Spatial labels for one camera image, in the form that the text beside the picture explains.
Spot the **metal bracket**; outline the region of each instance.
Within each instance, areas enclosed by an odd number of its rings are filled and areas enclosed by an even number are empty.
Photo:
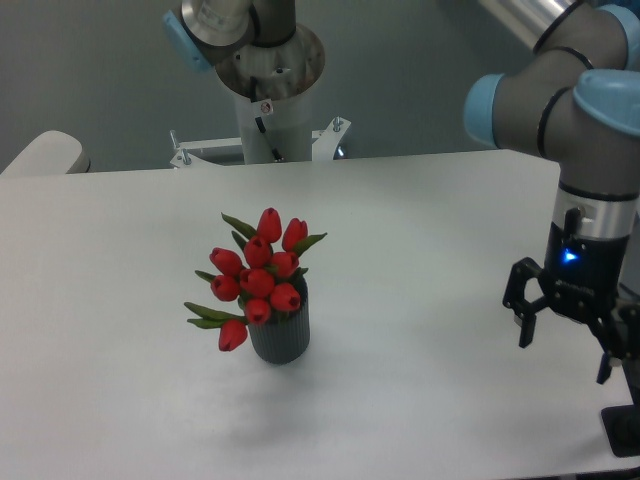
[[[347,119],[336,117],[325,130],[314,130],[311,134],[312,160],[314,162],[332,161],[334,159],[345,158],[344,147],[340,142],[349,130],[351,122]],[[231,157],[242,155],[242,141],[239,137],[222,138],[215,140],[200,140],[194,142],[178,141],[175,130],[169,132],[173,147],[173,158],[170,163],[174,168],[201,167],[224,165],[226,163],[213,163],[203,158],[211,157]],[[191,159],[188,164],[184,159]]]

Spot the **blue joint cap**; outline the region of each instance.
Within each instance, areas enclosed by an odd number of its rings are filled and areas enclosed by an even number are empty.
[[[640,73],[588,70],[573,98],[588,115],[618,132],[640,137]]]
[[[189,67],[196,72],[206,72],[211,69],[211,64],[200,53],[196,44],[193,43],[191,37],[184,29],[180,21],[176,18],[173,12],[167,12],[162,17],[162,23],[164,24],[164,31],[167,34],[167,38],[173,45],[173,48],[178,55],[182,57],[182,60],[189,65]]]
[[[464,102],[464,128],[471,138],[497,148],[493,136],[493,101],[504,74],[486,75],[478,80]]]
[[[619,7],[618,5],[605,5],[598,8],[605,12],[609,12],[618,19],[624,33],[627,35],[627,65],[626,69],[637,68],[640,60],[640,20],[628,8]]]

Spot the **black cable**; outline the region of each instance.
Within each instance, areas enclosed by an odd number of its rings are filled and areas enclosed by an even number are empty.
[[[256,77],[250,77],[249,80],[251,82],[249,86],[249,99],[251,100],[251,103],[255,103],[258,101],[258,79]],[[267,142],[267,146],[269,147],[269,150],[271,150],[273,159],[278,163],[283,162],[284,157],[280,155],[280,152],[278,151],[278,149],[275,148],[273,145],[271,145],[271,142],[269,141],[269,137],[267,136],[267,127],[265,126],[264,121],[262,121],[261,117],[256,117],[255,120],[256,120],[256,125],[258,126],[258,130],[260,130],[260,133],[262,133],[262,136]]]
[[[544,111],[542,112],[542,116],[540,117],[540,122],[538,123],[538,138],[536,140],[538,144],[538,153],[544,159],[547,159],[547,152],[544,148],[544,134],[547,130],[547,122],[549,121],[549,116],[551,116],[551,111],[553,110],[553,107],[556,106],[558,100],[560,100],[560,97],[570,89],[571,87],[564,87],[554,93],[553,97],[551,97],[551,99],[549,100],[549,103],[547,103],[547,105],[544,107]]]
[[[565,21],[565,19],[571,15],[574,10],[576,10],[580,5],[582,5],[584,3],[584,0],[577,0],[576,3],[574,3],[573,5],[571,5],[569,8],[567,8],[558,18],[556,18],[553,23],[549,26],[549,28],[547,28],[547,30],[540,36],[540,38],[538,39],[538,41],[536,42],[536,44],[533,47],[533,53],[537,54],[538,50],[540,50],[540,48],[542,48],[542,45],[544,45],[544,42],[547,41],[547,39],[551,36],[551,34],[556,30],[556,28],[558,28],[560,26],[560,24],[562,22]]]
[[[586,68],[587,70],[593,70],[595,68],[593,66],[593,63],[591,63],[591,60],[589,60],[586,57],[586,55],[583,55],[582,53],[577,51],[575,48],[571,48],[571,47],[553,47],[553,48],[550,48],[548,51],[550,52],[552,50],[557,50],[557,51],[560,51],[560,52],[568,53],[569,55],[573,55],[578,60],[580,60],[580,62],[582,62],[582,65],[584,65],[584,68]]]
[[[631,290],[624,283],[620,283],[620,284],[618,284],[618,286],[620,287],[620,290],[622,290],[624,293],[629,295],[633,300],[635,300],[636,302],[640,302],[640,294],[638,294],[638,293],[634,292],[633,290]]]

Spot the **white chair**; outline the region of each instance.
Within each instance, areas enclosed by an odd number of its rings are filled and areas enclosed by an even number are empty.
[[[91,161],[78,140],[51,130],[33,140],[0,174],[0,178],[85,173]]]

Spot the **green leaf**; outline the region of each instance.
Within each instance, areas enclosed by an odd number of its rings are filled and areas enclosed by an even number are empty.
[[[271,275],[275,275],[276,273],[278,273],[278,270],[279,270],[277,265],[265,265],[262,268],[264,268]]]
[[[231,236],[240,247],[240,250],[244,251],[244,246],[247,244],[247,241],[244,238],[242,238],[242,235],[240,235],[238,232],[234,230],[233,232],[231,232]]]
[[[309,235],[307,238],[303,238],[293,246],[293,253],[298,255],[298,257],[302,256],[304,252],[309,250],[326,236],[327,234],[323,233],[322,235]]]
[[[302,276],[309,271],[308,268],[296,268],[296,271],[287,280],[291,285],[295,285],[300,281]]]
[[[251,240],[258,234],[258,231],[248,223],[244,223],[237,218],[230,217],[229,215],[222,214],[222,219],[240,232],[247,240]]]
[[[203,330],[211,330],[213,328],[220,328],[225,324],[226,320],[205,320],[204,318],[190,318],[187,322],[192,323],[198,328]]]
[[[213,279],[216,278],[215,275],[211,275],[210,273],[202,272],[200,270],[196,270],[196,275],[198,275],[201,279],[209,283],[213,282]]]
[[[235,315],[233,313],[221,312],[220,310],[212,310],[202,305],[196,305],[195,303],[185,302],[184,306],[191,310],[196,315],[200,315],[205,320],[231,320],[232,318],[242,320],[242,315]]]

